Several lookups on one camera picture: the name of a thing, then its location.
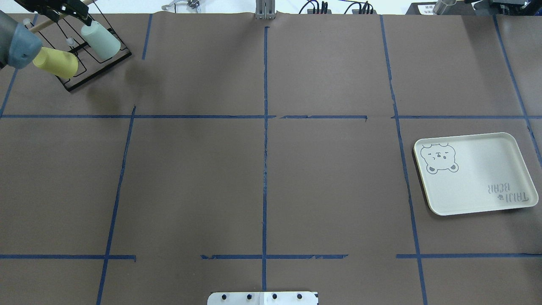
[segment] white bracket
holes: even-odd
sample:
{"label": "white bracket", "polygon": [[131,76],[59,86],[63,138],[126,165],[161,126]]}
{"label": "white bracket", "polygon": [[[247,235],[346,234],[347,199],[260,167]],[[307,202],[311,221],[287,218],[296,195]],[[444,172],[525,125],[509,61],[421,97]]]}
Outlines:
{"label": "white bracket", "polygon": [[283,291],[258,293],[213,293],[207,305],[318,305],[318,293]]}
{"label": "white bracket", "polygon": [[275,19],[275,0],[256,0],[256,19]]}

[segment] bear face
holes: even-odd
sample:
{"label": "bear face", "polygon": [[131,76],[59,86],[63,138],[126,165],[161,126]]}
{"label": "bear face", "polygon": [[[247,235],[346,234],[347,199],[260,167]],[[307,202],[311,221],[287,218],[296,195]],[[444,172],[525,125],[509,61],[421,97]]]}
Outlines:
{"label": "bear face", "polygon": [[448,145],[432,144],[423,146],[420,151],[422,158],[427,164],[427,171],[430,174],[436,174],[439,170],[449,170],[455,173],[459,166],[455,163],[455,149]]}

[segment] tray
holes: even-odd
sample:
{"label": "tray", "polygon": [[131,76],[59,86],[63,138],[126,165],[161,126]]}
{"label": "tray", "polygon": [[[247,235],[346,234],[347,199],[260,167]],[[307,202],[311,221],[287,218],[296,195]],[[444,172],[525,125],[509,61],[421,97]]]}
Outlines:
{"label": "tray", "polygon": [[518,144],[506,132],[420,139],[414,155],[429,208],[437,215],[538,203]]}

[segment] yellow cup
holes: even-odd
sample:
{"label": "yellow cup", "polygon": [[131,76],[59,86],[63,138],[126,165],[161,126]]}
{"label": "yellow cup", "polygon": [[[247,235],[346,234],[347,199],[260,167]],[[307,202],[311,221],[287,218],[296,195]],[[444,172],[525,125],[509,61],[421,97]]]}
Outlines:
{"label": "yellow cup", "polygon": [[42,47],[32,61],[34,66],[62,78],[71,78],[77,72],[79,61],[72,53]]}

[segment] wooden handle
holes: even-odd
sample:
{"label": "wooden handle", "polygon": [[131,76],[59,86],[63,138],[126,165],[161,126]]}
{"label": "wooden handle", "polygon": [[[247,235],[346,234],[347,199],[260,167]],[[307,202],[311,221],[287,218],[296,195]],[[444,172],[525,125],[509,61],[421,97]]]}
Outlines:
{"label": "wooden handle", "polygon": [[[92,3],[92,0],[82,0],[82,2],[83,2],[85,5],[89,5],[89,4]],[[66,14],[61,14],[61,15],[59,16],[59,20],[60,20],[60,19],[64,19],[64,18],[66,18],[67,16],[68,16],[68,15],[66,15]],[[44,21],[44,22],[42,22],[42,23],[40,23],[40,24],[37,24],[36,26],[30,28],[30,31],[31,31],[32,33],[37,33],[37,32],[43,30],[44,28],[46,28],[46,27],[48,27],[48,26],[50,26],[50,25],[52,25],[52,24],[55,24],[55,22],[52,21],[52,20],[46,20],[46,21]]]}

